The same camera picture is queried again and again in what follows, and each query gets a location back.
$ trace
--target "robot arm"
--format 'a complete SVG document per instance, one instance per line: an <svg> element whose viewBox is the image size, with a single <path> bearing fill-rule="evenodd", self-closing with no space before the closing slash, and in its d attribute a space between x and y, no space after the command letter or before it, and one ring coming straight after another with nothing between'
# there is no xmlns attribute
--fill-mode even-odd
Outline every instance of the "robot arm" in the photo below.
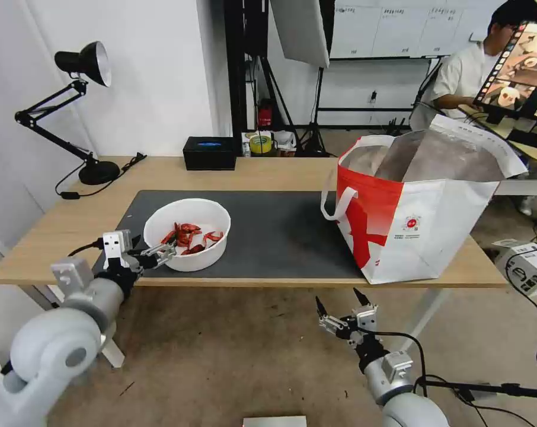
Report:
<svg viewBox="0 0 537 427"><path fill-rule="evenodd" d="M120 304L143 271L175 255L171 245L135 251L128 230L105 233L103 242L104 271L96 276L82 259L52 265L65 300L18 331L10 351L13 370L0 374L0 427L45 426L69 383L114 334Z"/></svg>
<svg viewBox="0 0 537 427"><path fill-rule="evenodd" d="M359 357L359 369L367 387L383 407L384 427L448 427L441 409L432 400L413 394L408 372L413 361L404 351L388 352L370 333L377 331L377 305L354 288L361 306L350 316L329 316L316 297L319 325L337 338L346 340Z"/></svg>

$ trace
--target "white bowl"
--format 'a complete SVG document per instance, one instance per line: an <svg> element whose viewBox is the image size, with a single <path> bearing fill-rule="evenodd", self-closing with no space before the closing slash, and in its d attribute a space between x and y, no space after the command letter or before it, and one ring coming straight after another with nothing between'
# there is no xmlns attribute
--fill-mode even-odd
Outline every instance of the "white bowl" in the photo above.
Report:
<svg viewBox="0 0 537 427"><path fill-rule="evenodd" d="M202 229L202 234L194 236L194 242L200 242L203 236L211 231L218 234L223 231L223 237L213 246L198 253L176 255L166 265L171 269L190 272L198 271L214 264L227 246L227 235L231 228L229 212L212 200L182 199L158 209L148 218L144 226L144 242L149 247L160 244L162 239L174 229L174 223L195 224ZM177 248L178 254L184 249Z"/></svg>

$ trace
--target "shopping bag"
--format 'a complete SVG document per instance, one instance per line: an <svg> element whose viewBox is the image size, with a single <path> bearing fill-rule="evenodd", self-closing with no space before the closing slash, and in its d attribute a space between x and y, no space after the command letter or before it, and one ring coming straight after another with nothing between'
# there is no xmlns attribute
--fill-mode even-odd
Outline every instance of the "shopping bag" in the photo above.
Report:
<svg viewBox="0 0 537 427"><path fill-rule="evenodd" d="M332 174L321 211L370 283L438 278L500 181L525 171L502 139L437 116L428 130L360 138L338 159L334 212Z"/></svg>

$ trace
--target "computer screen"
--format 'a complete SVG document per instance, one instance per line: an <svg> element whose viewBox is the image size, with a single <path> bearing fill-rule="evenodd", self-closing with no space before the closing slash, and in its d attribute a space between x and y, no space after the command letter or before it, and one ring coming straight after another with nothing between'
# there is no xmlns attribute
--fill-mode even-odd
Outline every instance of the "computer screen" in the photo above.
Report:
<svg viewBox="0 0 537 427"><path fill-rule="evenodd" d="M537 23L514 32L474 103L490 114L537 120Z"/></svg>

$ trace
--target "black hair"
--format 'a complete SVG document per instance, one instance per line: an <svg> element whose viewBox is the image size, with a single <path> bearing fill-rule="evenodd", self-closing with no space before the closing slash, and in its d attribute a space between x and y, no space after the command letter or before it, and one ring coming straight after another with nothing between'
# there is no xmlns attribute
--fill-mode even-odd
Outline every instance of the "black hair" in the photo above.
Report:
<svg viewBox="0 0 537 427"><path fill-rule="evenodd" d="M537 21L537 2L535 0L507 0L492 15L488 34L492 31L494 24L500 27L517 27L523 21Z"/></svg>

